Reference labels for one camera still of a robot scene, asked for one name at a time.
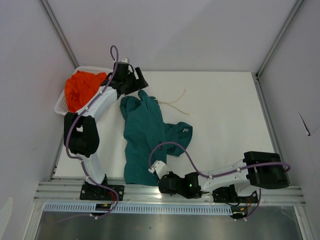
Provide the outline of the left aluminium frame post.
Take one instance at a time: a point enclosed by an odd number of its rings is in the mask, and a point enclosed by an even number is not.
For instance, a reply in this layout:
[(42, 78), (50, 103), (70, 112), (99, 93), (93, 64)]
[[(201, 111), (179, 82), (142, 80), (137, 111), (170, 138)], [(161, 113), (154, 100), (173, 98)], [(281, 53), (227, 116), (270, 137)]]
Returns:
[(42, 10), (44, 14), (46, 15), (50, 25), (52, 26), (61, 46), (63, 47), (66, 56), (70, 60), (71, 64), (74, 68), (78, 68), (80, 65), (77, 61), (77, 58), (74, 54), (74, 51), (71, 48), (71, 45), (69, 41), (66, 38), (66, 35), (58, 21), (58, 18), (56, 17), (56, 14), (54, 13), (50, 3), (48, 0), (39, 0), (38, 1), (40, 6), (42, 7)]

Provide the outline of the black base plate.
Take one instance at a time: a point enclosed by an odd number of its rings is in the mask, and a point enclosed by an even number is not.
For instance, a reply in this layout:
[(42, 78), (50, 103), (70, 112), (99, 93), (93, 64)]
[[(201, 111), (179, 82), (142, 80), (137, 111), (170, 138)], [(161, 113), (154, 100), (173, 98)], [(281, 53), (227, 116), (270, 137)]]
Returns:
[(254, 191), (249, 196), (238, 196), (236, 194), (234, 185), (230, 185), (228, 187), (220, 187), (213, 190), (212, 197), (215, 203), (225, 203), (233, 206), (235, 206), (236, 204), (246, 204), (246, 203), (256, 204), (258, 202), (257, 191)]
[[(118, 200), (122, 201), (124, 196), (124, 185), (108, 185), (109, 188), (113, 189), (118, 194)], [(115, 202), (117, 200), (117, 196), (111, 190), (89, 184), (88, 182), (84, 182), (80, 191), (80, 200), (88, 200), (88, 201), (112, 201)]]

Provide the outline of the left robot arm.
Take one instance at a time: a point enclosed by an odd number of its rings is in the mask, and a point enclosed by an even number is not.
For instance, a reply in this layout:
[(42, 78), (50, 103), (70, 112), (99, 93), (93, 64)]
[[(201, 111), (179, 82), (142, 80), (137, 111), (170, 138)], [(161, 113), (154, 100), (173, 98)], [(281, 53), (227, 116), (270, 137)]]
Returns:
[(97, 200), (108, 196), (102, 184), (103, 172), (97, 150), (100, 144), (97, 122), (120, 96), (148, 87), (139, 67), (115, 62), (111, 72), (97, 74), (78, 70), (67, 80), (64, 94), (68, 112), (64, 116), (64, 146), (71, 159), (78, 159), (92, 184), (91, 194)]

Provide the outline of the aluminium frame post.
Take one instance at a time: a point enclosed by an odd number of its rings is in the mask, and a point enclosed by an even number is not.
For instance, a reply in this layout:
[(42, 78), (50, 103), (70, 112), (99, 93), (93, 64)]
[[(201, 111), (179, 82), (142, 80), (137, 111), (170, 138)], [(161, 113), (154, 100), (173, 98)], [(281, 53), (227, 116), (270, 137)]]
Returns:
[(78, 68), (80, 65), (77, 61), (77, 58), (74, 54), (74, 51), (71, 48), (71, 45), (69, 41), (66, 38), (66, 35), (58, 21), (58, 18), (56, 17), (56, 14), (54, 13), (50, 3), (48, 0), (39, 0), (38, 1), (40, 6), (42, 7), (42, 10), (44, 14), (46, 15), (50, 25), (52, 26), (61, 46), (63, 47), (66, 56), (70, 60), (71, 64), (74, 68)]
[(277, 53), (279, 47), (281, 46), (282, 42), (284, 41), (285, 37), (287, 36), (288, 32), (290, 31), (291, 27), (293, 26), (296, 18), (298, 17), (300, 11), (303, 9), (306, 2), (306, 0), (296, 0), (294, 2), (293, 7), (291, 8), (289, 14), (285, 18), (284, 23), (282, 24), (271, 47), (269, 48), (265, 58), (263, 59), (258, 71), (255, 74), (257, 79), (259, 79), (262, 76), (267, 66), (272, 61), (273, 57)]

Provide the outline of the white plastic basket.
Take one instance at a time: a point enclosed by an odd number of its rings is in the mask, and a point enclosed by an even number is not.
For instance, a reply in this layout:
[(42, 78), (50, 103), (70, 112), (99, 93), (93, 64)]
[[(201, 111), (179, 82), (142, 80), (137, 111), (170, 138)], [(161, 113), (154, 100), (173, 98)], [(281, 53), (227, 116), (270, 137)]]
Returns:
[[(108, 73), (111, 73), (113, 70), (111, 68), (96, 67), (96, 66), (79, 66), (73, 71), (71, 75), (75, 74), (77, 71), (88, 72), (93, 74), (104, 72), (108, 74)], [(63, 89), (57, 102), (55, 103), (54, 112), (56, 114), (65, 116), (68, 111), (69, 109), (68, 109), (67, 101), (65, 97), (65, 90)]]

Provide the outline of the orange shorts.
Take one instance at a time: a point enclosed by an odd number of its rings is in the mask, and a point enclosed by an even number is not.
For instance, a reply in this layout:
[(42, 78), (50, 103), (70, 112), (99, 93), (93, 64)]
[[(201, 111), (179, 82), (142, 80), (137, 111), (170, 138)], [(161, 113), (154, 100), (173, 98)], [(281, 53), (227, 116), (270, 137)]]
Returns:
[(65, 83), (64, 94), (67, 108), (75, 113), (83, 108), (97, 93), (101, 83), (107, 78), (105, 72), (98, 74), (77, 71)]

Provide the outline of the aluminium mounting rail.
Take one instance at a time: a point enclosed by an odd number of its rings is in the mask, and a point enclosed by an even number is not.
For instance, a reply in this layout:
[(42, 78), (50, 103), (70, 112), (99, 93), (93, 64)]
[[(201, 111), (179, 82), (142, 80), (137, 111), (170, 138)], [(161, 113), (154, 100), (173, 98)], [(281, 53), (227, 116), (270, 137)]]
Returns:
[[(79, 202), (82, 181), (42, 181), (38, 184), (33, 200), (35, 202)], [(125, 185), (123, 203), (132, 204), (182, 204), (204, 205), (214, 202), (213, 196), (206, 193), (202, 198), (186, 199), (180, 195), (162, 194), (156, 187)], [(262, 206), (304, 207), (306, 201), (299, 186), (278, 190), (262, 190)]]

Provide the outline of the right table edge rail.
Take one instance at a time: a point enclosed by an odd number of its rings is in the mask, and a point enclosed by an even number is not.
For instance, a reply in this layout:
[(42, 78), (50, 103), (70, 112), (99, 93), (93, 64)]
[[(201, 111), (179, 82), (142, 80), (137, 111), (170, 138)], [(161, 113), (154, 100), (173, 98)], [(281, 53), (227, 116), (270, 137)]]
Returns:
[(253, 78), (253, 82), (255, 85), (255, 89), (257, 92), (257, 96), (260, 102), (260, 106), (261, 106), (261, 110), (262, 110), (262, 114), (266, 123), (266, 127), (268, 130), (268, 134), (269, 134), (269, 138), (272, 144), (272, 148), (274, 150), (275, 153), (279, 154), (280, 159), (283, 162), (286, 162), (286, 160), (283, 157), (283, 153), (282, 153), (282, 149), (280, 146), (280, 142), (276, 133), (276, 129), (275, 129), (275, 125), (274, 122), (272, 120), (272, 116), (271, 116), (271, 111), (270, 108), (268, 107), (268, 103), (266, 100), (266, 97), (264, 95), (263, 92), (263, 88), (262, 88), (262, 84), (261, 81), (259, 80), (259, 78), (257, 77), (256, 73), (252, 73), (252, 78)]

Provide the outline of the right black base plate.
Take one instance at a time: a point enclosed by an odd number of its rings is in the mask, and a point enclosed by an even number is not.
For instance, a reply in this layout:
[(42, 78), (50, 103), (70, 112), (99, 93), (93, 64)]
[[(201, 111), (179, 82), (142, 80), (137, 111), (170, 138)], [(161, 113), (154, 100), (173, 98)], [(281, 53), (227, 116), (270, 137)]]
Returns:
[(254, 191), (249, 196), (238, 196), (236, 194), (234, 185), (230, 185), (228, 187), (220, 187), (213, 190), (212, 197), (215, 203), (225, 203), (233, 206), (235, 206), (236, 204), (246, 204), (246, 203), (256, 204), (258, 202), (257, 191)]

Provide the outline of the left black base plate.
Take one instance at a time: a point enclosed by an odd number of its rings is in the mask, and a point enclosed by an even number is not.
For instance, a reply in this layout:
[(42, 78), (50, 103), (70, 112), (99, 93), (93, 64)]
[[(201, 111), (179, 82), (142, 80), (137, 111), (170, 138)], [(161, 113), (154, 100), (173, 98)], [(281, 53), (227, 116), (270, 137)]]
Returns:
[[(124, 185), (108, 185), (109, 188), (113, 189), (118, 194), (118, 200), (122, 201), (124, 196)], [(115, 202), (117, 200), (117, 196), (111, 190), (89, 184), (88, 182), (84, 182), (80, 191), (80, 200), (88, 200), (88, 201), (112, 201)]]

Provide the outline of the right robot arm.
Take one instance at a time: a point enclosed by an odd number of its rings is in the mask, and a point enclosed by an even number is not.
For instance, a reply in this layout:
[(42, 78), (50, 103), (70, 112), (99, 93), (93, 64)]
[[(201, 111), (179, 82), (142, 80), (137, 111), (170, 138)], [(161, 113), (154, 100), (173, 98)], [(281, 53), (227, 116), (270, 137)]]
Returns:
[(249, 151), (244, 158), (218, 170), (195, 171), (180, 177), (163, 161), (155, 161), (149, 172), (155, 172), (162, 194), (199, 199), (204, 193), (230, 187), (228, 196), (234, 202), (250, 196), (258, 189), (278, 190), (290, 186), (290, 165), (277, 153)]

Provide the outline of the right aluminium frame post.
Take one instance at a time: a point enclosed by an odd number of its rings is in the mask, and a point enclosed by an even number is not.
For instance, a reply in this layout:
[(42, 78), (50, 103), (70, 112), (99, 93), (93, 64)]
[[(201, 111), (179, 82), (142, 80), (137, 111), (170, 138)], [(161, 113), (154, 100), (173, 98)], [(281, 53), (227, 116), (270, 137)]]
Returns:
[(284, 41), (285, 37), (287, 36), (288, 32), (290, 31), (291, 27), (293, 26), (296, 18), (298, 17), (300, 11), (303, 9), (306, 2), (306, 0), (296, 0), (294, 2), (293, 7), (291, 8), (289, 14), (285, 18), (284, 23), (282, 24), (271, 47), (269, 48), (265, 58), (263, 59), (258, 71), (255, 74), (257, 79), (259, 79), (262, 76), (267, 66), (272, 61), (273, 57), (277, 53), (279, 47), (281, 46), (282, 42)]

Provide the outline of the green shorts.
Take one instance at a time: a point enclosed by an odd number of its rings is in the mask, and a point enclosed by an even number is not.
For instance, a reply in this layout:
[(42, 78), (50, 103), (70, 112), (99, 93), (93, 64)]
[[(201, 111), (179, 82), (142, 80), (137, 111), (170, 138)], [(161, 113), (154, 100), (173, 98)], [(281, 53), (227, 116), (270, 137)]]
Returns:
[(126, 140), (124, 180), (127, 184), (157, 186), (158, 177), (148, 169), (156, 160), (179, 157), (189, 146), (193, 127), (186, 122), (165, 123), (155, 97), (144, 90), (120, 101)]

